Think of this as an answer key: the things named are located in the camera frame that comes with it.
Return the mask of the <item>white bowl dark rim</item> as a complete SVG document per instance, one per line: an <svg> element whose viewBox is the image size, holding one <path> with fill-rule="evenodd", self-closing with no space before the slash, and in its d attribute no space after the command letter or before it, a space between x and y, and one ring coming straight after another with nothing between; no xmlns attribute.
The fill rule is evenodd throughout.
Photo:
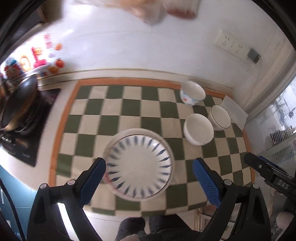
<svg viewBox="0 0 296 241"><path fill-rule="evenodd" d="M211 107L208 113L208 120L212 124L214 131L223 131L231 126L229 113L220 105Z"/></svg>

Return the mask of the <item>plain white bowl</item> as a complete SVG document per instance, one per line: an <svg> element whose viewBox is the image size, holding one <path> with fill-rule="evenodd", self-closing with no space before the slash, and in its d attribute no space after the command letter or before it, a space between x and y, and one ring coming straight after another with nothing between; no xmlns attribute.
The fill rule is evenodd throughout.
<svg viewBox="0 0 296 241"><path fill-rule="evenodd" d="M213 126L203 115L194 113L185 120L183 133L186 140L195 146L203 146L214 137Z"/></svg>

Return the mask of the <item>white bowl coloured dots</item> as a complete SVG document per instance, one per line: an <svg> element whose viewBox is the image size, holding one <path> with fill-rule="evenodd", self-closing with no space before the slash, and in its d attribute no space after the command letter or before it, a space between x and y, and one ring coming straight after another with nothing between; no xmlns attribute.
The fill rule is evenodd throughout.
<svg viewBox="0 0 296 241"><path fill-rule="evenodd" d="M181 84L180 98L188 106L195 106L206 97L205 90L193 81L184 81Z"/></svg>

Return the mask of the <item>white folded paper sheet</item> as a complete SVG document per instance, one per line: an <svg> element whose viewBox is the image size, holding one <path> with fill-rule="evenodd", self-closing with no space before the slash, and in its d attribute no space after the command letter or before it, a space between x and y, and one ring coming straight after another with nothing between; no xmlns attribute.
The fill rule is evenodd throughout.
<svg viewBox="0 0 296 241"><path fill-rule="evenodd" d="M229 96L225 96L221 102L221 106L227 110L231 120L243 130L246 124L248 114Z"/></svg>

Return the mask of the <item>black stove top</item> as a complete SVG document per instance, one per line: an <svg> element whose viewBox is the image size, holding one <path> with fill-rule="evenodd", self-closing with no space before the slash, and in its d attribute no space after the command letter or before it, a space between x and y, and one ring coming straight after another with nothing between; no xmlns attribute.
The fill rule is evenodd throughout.
<svg viewBox="0 0 296 241"><path fill-rule="evenodd" d="M34 167L45 123L59 88L39 91L21 124L13 131L1 131L1 148L18 160Z"/></svg>

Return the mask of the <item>dark fleece sleeve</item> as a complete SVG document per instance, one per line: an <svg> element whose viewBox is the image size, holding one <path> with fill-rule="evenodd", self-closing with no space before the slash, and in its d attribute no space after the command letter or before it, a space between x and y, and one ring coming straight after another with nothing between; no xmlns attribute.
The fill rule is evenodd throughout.
<svg viewBox="0 0 296 241"><path fill-rule="evenodd" d="M129 217L120 223L116 240L198 240L200 232L192 230L177 214L149 217L149 233L143 217Z"/></svg>

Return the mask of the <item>black plug adapter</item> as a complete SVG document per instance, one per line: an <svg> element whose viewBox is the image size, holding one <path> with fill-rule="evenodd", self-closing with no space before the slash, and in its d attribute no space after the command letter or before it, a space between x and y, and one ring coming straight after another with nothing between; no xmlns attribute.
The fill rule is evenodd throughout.
<svg viewBox="0 0 296 241"><path fill-rule="evenodd" d="M253 63L257 63L261 56L255 51L255 49L251 48L250 51L247 54L247 57L249 60L251 60Z"/></svg>

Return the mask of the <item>metal wok pan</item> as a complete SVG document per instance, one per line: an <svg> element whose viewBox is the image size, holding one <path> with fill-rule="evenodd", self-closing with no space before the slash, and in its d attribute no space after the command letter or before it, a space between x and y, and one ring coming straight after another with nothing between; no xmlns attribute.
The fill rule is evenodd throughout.
<svg viewBox="0 0 296 241"><path fill-rule="evenodd" d="M9 96L1 111L1 131L12 131L19 125L38 93L37 75L24 79Z"/></svg>

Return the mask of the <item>red white package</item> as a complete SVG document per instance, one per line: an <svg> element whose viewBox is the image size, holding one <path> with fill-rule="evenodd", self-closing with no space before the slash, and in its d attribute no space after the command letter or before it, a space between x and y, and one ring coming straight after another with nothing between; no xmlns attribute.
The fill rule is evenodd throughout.
<svg viewBox="0 0 296 241"><path fill-rule="evenodd" d="M197 17L199 0L171 0L163 1L166 12L176 18L193 20Z"/></svg>

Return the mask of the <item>clear plastic bag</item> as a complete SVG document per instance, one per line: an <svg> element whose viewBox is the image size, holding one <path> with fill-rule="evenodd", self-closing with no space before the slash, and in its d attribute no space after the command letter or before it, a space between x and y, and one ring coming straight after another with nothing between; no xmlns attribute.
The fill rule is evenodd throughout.
<svg viewBox="0 0 296 241"><path fill-rule="evenodd" d="M122 1L74 1L77 4L87 4L96 7L121 9L142 20L145 24L154 26L160 23L166 15L161 1L154 0L122 0Z"/></svg>

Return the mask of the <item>white wall socket strip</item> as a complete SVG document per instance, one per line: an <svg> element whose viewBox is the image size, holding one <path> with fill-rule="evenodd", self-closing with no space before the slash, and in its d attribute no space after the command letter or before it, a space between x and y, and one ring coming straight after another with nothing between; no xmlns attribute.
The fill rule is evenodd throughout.
<svg viewBox="0 0 296 241"><path fill-rule="evenodd" d="M238 40L233 35L221 30L218 37L214 43L215 46L227 51L231 55L244 62L248 62L248 53L250 48L244 44L242 41Z"/></svg>

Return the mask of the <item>colourful wall stickers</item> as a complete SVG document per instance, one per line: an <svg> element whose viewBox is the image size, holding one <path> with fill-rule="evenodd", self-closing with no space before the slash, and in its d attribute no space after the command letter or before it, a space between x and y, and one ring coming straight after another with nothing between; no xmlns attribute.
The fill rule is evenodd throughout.
<svg viewBox="0 0 296 241"><path fill-rule="evenodd" d="M35 35L1 63L1 75L10 79L33 73L40 77L56 75L65 68L62 48L62 43L54 40L50 33Z"/></svg>

